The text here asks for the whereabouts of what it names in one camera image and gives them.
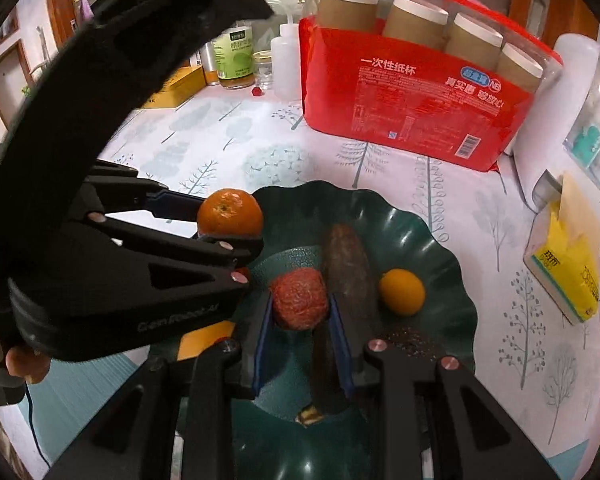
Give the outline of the left hand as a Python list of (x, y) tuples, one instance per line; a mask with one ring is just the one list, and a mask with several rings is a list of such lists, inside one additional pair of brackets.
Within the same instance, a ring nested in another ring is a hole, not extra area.
[(10, 376), (23, 378), (28, 384), (38, 384), (50, 371), (50, 358), (29, 347), (5, 351), (0, 343), (0, 364), (5, 362)]

